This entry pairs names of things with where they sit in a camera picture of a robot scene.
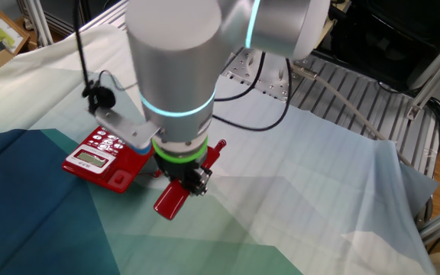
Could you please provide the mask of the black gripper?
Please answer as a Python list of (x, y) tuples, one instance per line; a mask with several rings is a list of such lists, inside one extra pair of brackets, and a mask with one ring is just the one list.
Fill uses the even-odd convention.
[(165, 176), (170, 180), (179, 180), (181, 185), (194, 196), (203, 196), (208, 191), (207, 183), (212, 171), (201, 167), (205, 162), (204, 156), (186, 163), (173, 163), (159, 154), (155, 154), (154, 159)]

